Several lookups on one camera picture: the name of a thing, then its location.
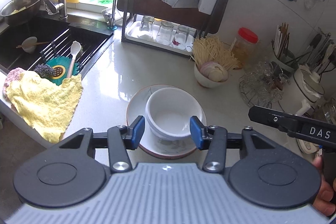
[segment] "white spoon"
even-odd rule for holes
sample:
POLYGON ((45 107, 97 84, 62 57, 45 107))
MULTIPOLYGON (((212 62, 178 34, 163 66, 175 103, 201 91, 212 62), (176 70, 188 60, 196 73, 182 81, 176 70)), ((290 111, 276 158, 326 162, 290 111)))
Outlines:
POLYGON ((81 50, 81 45, 77 41, 73 41, 71 45, 71 49, 70 49, 71 54, 72 54, 72 59, 71 59, 70 67, 68 69, 67 78, 70 78, 72 75, 72 70, 74 69, 76 56, 77 54, 79 54, 80 50, 81 50))

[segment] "bundle of chopsticks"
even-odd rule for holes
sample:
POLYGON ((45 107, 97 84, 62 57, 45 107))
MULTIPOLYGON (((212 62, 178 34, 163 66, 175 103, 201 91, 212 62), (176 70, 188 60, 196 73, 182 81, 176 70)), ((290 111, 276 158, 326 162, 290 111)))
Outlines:
POLYGON ((288 24, 286 26, 286 22, 282 23, 281 26, 277 26, 277 31, 275 33, 274 39, 274 54, 279 59, 281 54, 286 49, 286 54, 288 51, 288 44, 289 44, 289 33, 288 33, 288 24))

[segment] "gray ribbed plate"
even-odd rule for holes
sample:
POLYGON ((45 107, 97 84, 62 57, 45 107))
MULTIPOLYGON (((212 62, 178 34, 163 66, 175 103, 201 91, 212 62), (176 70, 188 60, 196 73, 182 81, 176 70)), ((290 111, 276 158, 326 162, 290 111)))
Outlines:
POLYGON ((307 205, 275 211, 238 197, 222 176, 196 164, 138 164, 113 175, 92 199, 71 208, 23 205, 8 224, 322 224, 328 219, 307 205))

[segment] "human hand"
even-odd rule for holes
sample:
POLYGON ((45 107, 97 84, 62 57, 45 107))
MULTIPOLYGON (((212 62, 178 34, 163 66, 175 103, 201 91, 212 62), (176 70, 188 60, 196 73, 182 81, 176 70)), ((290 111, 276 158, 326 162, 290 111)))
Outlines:
POLYGON ((320 190, 313 203, 313 206, 315 207, 315 209, 317 209, 324 215, 330 216, 335 212, 335 209, 336 209, 336 205, 330 202, 330 200, 333 198, 334 193, 336 191, 336 180, 333 183, 333 188, 329 185, 329 183, 326 182, 322 174, 323 162, 322 162, 321 156, 314 159, 313 165, 321 173, 321 180, 322 180, 320 190))

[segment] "saucer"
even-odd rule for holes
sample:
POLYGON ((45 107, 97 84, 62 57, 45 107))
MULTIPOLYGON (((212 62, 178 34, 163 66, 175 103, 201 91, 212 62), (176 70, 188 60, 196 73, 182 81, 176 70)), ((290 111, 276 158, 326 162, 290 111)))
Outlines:
MULTIPOLYGON (((126 112, 127 125, 129 126, 139 115, 145 116, 145 107, 149 97, 157 90, 163 88, 176 88, 172 85, 151 85, 139 90, 128 104, 126 112)), ((206 117, 201 121, 206 125, 206 117)), ((146 121, 145 131, 139 147, 146 153, 160 159, 174 160, 188 156, 195 151, 196 146, 191 137, 178 141, 165 141, 155 136, 146 121)))

